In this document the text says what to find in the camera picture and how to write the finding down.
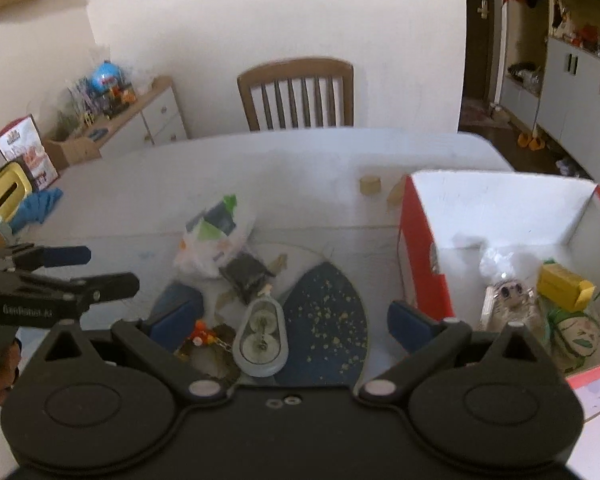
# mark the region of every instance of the wooden door frame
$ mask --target wooden door frame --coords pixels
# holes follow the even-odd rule
[[[500,102],[502,78],[505,74],[507,47],[507,7],[500,0],[493,1],[493,49],[491,54],[491,81],[488,102]]]

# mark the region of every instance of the toy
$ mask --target toy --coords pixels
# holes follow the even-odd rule
[[[189,336],[189,340],[193,343],[194,346],[209,346],[209,345],[218,345],[227,352],[231,351],[231,346],[222,341],[218,335],[206,326],[206,323],[201,319],[196,321],[195,328],[191,335]]]
[[[510,322],[523,323],[539,342],[547,343],[547,326],[534,292],[518,280],[503,280],[487,287],[478,328],[500,332]]]
[[[552,358],[564,373],[581,368],[595,354],[600,342],[600,324],[585,312],[554,308],[548,315],[551,326]]]
[[[596,286],[560,264],[542,265],[538,277],[538,294],[553,301],[567,312],[584,310]]]
[[[93,123],[96,121],[96,118],[94,117],[93,112],[88,110],[84,113],[82,120],[83,120],[85,126],[92,126]]]
[[[110,88],[122,85],[122,72],[112,62],[105,61],[91,74],[91,85],[104,94]]]

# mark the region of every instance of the blue cutting board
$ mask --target blue cutting board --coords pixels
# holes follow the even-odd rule
[[[309,270],[284,302],[289,358],[284,387],[353,386],[365,363],[367,326],[360,297],[330,263]]]

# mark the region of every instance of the cardboard box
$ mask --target cardboard box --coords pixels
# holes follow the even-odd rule
[[[100,158],[99,148],[87,137],[78,137],[62,142],[45,139],[42,141],[42,145],[58,171],[65,170],[74,164]]]
[[[600,318],[600,187],[588,180],[525,173],[421,171],[407,179],[398,240],[405,299],[427,315],[473,327],[486,285],[480,244],[514,253],[530,286],[553,258],[593,282]],[[600,344],[568,376],[576,389],[600,380]]]

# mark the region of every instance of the door handle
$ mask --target door handle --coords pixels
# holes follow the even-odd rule
[[[478,14],[480,14],[480,17],[483,20],[487,19],[487,16],[489,15],[489,3],[487,0],[482,0],[480,7],[478,7]]]

